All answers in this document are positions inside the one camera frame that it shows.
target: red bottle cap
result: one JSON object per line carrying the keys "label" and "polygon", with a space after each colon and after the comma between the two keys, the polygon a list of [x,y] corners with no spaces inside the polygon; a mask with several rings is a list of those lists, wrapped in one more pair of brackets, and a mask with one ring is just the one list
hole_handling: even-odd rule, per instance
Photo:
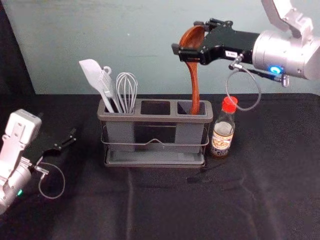
{"label": "red bottle cap", "polygon": [[[231,99],[235,104],[238,104],[238,99],[235,96],[232,96]],[[228,96],[226,96],[222,102],[222,110],[229,114],[235,113],[237,107],[232,101]]]}

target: wooden spatula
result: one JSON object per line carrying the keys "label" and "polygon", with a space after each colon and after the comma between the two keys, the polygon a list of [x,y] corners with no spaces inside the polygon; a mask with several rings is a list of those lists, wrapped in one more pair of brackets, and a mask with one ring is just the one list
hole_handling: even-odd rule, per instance
{"label": "wooden spatula", "polygon": [[[193,26],[186,31],[180,39],[179,45],[185,48],[197,49],[202,44],[205,38],[205,29],[202,26]],[[191,83],[192,83],[192,108],[190,113],[197,115],[200,110],[200,96],[198,86],[198,63],[186,62],[186,65],[190,71]]]}

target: white spatula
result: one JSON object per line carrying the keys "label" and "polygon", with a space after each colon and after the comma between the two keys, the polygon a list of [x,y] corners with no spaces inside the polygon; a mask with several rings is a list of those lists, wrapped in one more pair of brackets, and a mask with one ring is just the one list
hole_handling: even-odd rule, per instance
{"label": "white spatula", "polygon": [[104,88],[99,80],[102,70],[99,63],[93,59],[86,59],[79,61],[79,64],[89,84],[100,93],[106,109],[108,109],[109,113],[114,113],[115,111],[112,108],[111,103],[107,98]]}

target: label sticker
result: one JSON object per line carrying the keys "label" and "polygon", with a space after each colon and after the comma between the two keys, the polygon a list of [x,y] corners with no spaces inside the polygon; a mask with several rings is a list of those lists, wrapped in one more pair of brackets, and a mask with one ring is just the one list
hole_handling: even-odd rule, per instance
{"label": "label sticker", "polygon": [[225,56],[228,58],[236,58],[238,57],[238,53],[235,51],[225,51]]}
{"label": "label sticker", "polygon": [[215,131],[213,131],[212,146],[215,149],[219,149],[219,150],[228,149],[228,148],[230,148],[233,136],[234,136],[233,134],[231,134],[229,136],[221,136],[218,133],[216,133]]}

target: whisk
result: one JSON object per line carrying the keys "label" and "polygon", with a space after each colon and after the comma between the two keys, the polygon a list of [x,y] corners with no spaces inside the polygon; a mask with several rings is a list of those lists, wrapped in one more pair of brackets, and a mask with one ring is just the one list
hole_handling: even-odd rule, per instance
{"label": "whisk", "polygon": [[129,72],[122,72],[116,77],[116,93],[124,113],[133,113],[137,91],[138,81],[135,75]]}

